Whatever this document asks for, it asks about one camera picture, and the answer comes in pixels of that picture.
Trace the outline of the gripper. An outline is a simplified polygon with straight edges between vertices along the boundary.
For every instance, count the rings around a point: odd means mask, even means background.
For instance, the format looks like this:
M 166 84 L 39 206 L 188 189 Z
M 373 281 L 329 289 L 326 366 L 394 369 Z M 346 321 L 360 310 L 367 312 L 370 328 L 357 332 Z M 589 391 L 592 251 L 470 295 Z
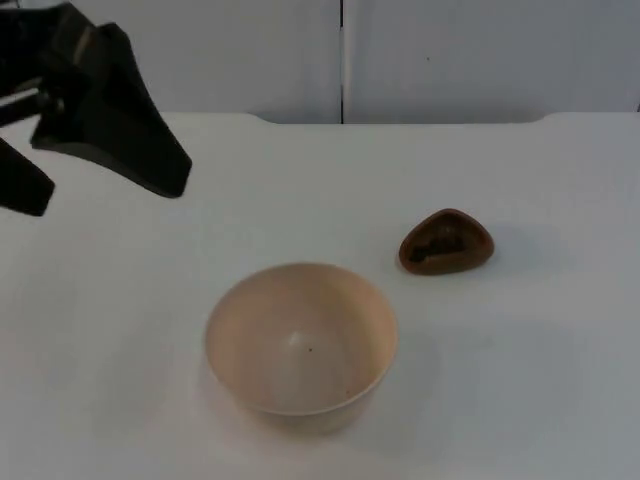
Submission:
M 103 46 L 107 68 L 103 73 Z M 1 125 L 42 116 L 35 149 L 78 157 L 166 198 L 183 195 L 192 160 L 163 120 L 116 24 L 97 28 L 69 2 L 1 10 Z M 1 140 L 1 207 L 43 216 L 55 183 Z

